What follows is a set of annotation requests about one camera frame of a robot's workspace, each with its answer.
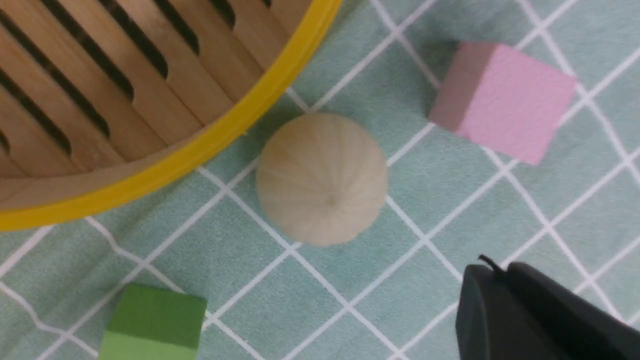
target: pink foam cube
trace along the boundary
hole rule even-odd
[[[470,141],[540,163],[576,80],[507,45],[464,42],[429,114]]]

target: green block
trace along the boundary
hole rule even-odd
[[[107,326],[98,360],[194,360],[206,309],[204,299],[130,284]]]

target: teal rug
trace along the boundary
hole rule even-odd
[[[209,302],[199,359],[458,359],[461,274],[526,261],[640,329],[640,2],[346,0],[264,118],[187,178],[70,224],[0,235],[0,359],[85,360],[128,282]],[[456,40],[522,49],[581,86],[543,163],[431,125]],[[318,249],[265,219],[253,170],[305,111],[352,117],[390,166],[356,240]]]

